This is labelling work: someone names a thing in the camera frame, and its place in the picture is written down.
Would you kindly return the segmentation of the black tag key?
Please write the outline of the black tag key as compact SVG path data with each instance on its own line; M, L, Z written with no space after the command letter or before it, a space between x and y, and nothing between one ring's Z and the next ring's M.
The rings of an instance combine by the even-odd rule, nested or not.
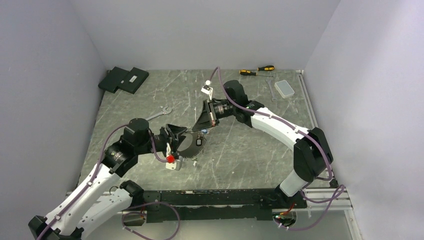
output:
M197 139L196 139L196 146L198 146L198 147L200 147L200 146L202 146L202 144L203 144L203 138L201 138L201 137L198 137Z

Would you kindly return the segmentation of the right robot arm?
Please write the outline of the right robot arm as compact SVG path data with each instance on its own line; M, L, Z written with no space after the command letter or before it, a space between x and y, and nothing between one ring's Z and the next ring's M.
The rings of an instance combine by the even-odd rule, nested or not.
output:
M261 130L286 145L293 152L293 169L276 187L275 200L280 207L289 207L295 195L318 179L334 160L325 133L318 127L298 126L275 115L263 104L249 100L237 80L225 82L223 89L225 99L203 101L202 112L192 130L210 129L216 127L220 119L234 116L238 122Z

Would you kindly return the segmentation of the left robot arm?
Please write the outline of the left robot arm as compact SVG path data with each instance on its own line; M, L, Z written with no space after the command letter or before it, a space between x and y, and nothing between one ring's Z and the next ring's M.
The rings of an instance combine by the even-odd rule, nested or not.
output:
M166 124L154 134L146 119L134 118L117 127L120 129L123 133L119 140L102 147L93 169L76 189L51 212L29 221L36 240L84 240L117 212L130 210L134 214L145 206L163 204L148 197L132 180L122 182L106 199L99 198L138 163L140 155L154 154L158 158L163 153L163 163L177 162L177 150L187 127Z

